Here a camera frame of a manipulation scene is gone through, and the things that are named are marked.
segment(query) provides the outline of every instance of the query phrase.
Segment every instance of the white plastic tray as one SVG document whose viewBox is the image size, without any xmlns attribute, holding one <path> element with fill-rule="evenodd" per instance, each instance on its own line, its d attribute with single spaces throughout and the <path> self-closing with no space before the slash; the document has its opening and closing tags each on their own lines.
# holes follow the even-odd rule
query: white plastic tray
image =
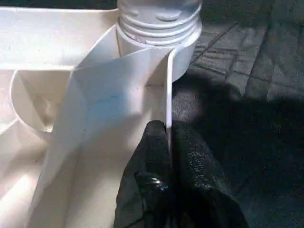
<svg viewBox="0 0 304 228">
<path fill-rule="evenodd" d="M 6 212 L 3 227 L 17 228 L 25 220 L 28 228 L 111 227 L 123 170 L 146 124 L 164 121 L 170 134 L 172 79 L 186 71 L 200 23 L 193 35 L 174 49 L 157 49 L 136 46 L 124 37 L 115 24 L 116 10 L 5 8 L 1 13 L 16 21 L 22 17 L 19 25 L 25 34 L 15 39 L 18 31 L 7 28 L 0 32 L 0 38 L 11 36 L 14 40 L 2 47 L 8 56 L 0 62 L 4 74 L 7 69 L 26 75 L 31 71 L 71 71 L 50 141 L 19 121 L 20 116 L 8 124 L 9 128 L 16 124 L 35 139 L 31 152 L 39 148 L 41 158 L 47 147 L 47 154 L 41 174 L 35 169 L 31 192 L 23 196 L 27 202 L 20 209 L 23 216 L 17 225 L 9 222 L 9 215 L 18 208 L 13 203 L 17 208 Z M 57 32 L 58 39 L 49 39 Z M 19 57 L 20 52 L 29 57 Z M 26 182 L 21 177 L 14 186 L 21 185 L 19 181 Z"/>
<path fill-rule="evenodd" d="M 9 99 L 14 72 L 72 70 L 117 16 L 116 9 L 0 8 L 1 228 L 25 226 L 48 148 L 14 114 Z"/>
</svg>

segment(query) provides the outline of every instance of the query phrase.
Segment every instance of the white plastic surface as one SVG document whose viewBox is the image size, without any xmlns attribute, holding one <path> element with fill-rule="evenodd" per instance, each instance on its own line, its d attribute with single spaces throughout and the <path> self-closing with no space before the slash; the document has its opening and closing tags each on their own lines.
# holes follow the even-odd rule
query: white plastic surface
<svg viewBox="0 0 304 228">
<path fill-rule="evenodd" d="M 0 70 L 0 134 L 5 131 L 11 122 L 15 119 L 15 115 L 10 108 L 10 81 L 14 71 Z"/>
<path fill-rule="evenodd" d="M 72 69 L 118 10 L 0 7 L 0 69 Z"/>
<path fill-rule="evenodd" d="M 28 72 L 32 78 L 37 71 L 44 75 L 48 71 L 72 70 L 100 36 L 115 24 L 117 18 L 117 9 L 0 7 L 1 228 L 24 227 L 48 147 L 47 142 L 37 137 L 37 132 L 25 127 L 26 124 L 15 115 L 9 99 L 14 71 Z M 48 82 L 44 81 L 38 87 L 45 88 L 47 85 Z M 25 106 L 26 96 L 19 98 L 24 101 L 22 105 L 25 109 L 28 109 L 32 100 L 28 100 L 30 104 Z"/>
<path fill-rule="evenodd" d="M 24 227 L 47 144 L 13 121 L 0 134 L 0 227 Z"/>
<path fill-rule="evenodd" d="M 200 17 L 201 0 L 119 0 L 119 24 L 137 42 L 177 45 L 191 36 Z"/>
<path fill-rule="evenodd" d="M 62 70 L 16 71 L 10 99 L 20 122 L 38 134 L 51 133 L 69 75 Z"/>
</svg>

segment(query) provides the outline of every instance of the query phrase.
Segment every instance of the black cloth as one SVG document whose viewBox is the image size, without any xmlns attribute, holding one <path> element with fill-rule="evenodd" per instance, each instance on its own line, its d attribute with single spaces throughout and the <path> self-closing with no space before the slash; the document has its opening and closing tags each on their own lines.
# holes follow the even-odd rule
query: black cloth
<svg viewBox="0 0 304 228">
<path fill-rule="evenodd" d="M 248 227 L 220 163 L 183 122 L 173 122 L 172 156 L 164 124 L 148 123 L 116 201 L 115 228 Z"/>
<path fill-rule="evenodd" d="M 242 98 L 206 78 L 173 83 L 173 119 L 204 138 L 250 227 L 304 227 L 304 104 Z"/>
</svg>

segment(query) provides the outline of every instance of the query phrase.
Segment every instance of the gloved hand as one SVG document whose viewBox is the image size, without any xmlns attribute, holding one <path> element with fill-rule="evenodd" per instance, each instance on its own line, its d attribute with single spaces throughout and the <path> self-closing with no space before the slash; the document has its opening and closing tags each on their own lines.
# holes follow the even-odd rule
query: gloved hand
<svg viewBox="0 0 304 228">
<path fill-rule="evenodd" d="M 147 124 L 117 195 L 115 228 L 247 228 L 220 164 L 204 140 L 173 122 L 172 157 L 165 126 Z"/>
</svg>

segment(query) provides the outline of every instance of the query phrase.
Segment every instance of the black rubber glove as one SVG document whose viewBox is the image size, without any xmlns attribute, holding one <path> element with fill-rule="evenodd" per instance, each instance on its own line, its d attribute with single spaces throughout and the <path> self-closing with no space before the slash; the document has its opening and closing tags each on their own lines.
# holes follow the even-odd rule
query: black rubber glove
<svg viewBox="0 0 304 228">
<path fill-rule="evenodd" d="M 172 154 L 164 124 L 148 123 L 123 173 L 115 228 L 247 227 L 220 164 L 185 123 L 173 123 Z"/>
</svg>

